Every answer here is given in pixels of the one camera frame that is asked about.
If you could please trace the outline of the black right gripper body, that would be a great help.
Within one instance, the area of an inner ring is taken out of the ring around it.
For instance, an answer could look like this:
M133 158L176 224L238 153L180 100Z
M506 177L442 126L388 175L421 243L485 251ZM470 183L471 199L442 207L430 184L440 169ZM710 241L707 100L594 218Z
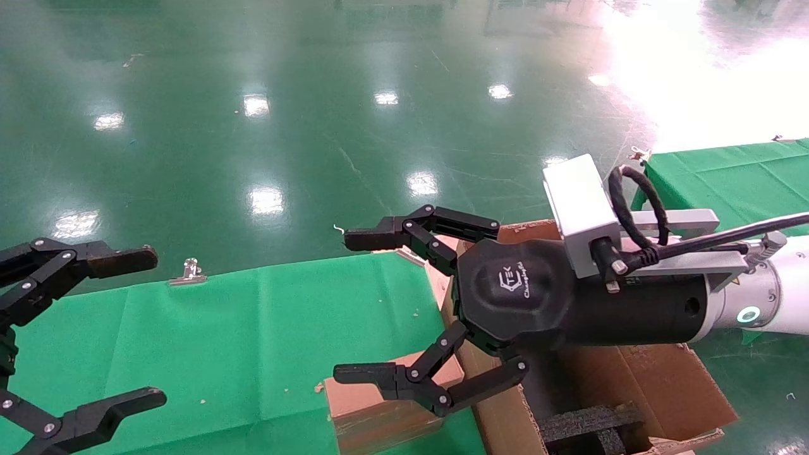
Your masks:
M631 277L611 293L579 279L561 241L485 240L457 261L454 299L468 338L490 355L566 346L687 343L704 325L702 276Z

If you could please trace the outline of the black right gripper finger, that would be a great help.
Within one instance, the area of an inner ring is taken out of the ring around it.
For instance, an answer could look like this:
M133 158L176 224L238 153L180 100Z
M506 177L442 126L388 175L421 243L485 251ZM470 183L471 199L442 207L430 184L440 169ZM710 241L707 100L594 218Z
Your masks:
M423 205L409 215L388 216L373 228L348 229L344 245L353 252L407 247L445 276L457 273L458 254L438 235L477 243L496 239L500 222L436 205Z
M333 378L341 385L376 386L386 401L416 401L435 416L448 416L494 397L520 384L528 361L519 355L502 365L449 388L434 376L468 339L469 328L453 322L410 366L395 362L336 365Z

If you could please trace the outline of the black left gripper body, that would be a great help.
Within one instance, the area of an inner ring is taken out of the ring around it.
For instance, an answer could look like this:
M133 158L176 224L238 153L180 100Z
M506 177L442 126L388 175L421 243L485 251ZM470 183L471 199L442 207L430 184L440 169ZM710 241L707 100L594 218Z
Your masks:
M8 380L16 372L16 334L13 329L1 332L1 377Z

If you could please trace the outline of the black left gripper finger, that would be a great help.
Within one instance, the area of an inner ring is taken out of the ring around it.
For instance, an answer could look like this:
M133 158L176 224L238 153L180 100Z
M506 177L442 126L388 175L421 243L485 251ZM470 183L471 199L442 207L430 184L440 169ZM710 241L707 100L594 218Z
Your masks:
M46 237L1 253L1 326L23 327L85 279L153 270L158 253L148 245L115 250L103 241L69 245Z
M92 401L61 417L5 389L1 401L2 417L32 435L18 454L73 454L106 444L125 418L164 406L167 396L161 389L144 387Z

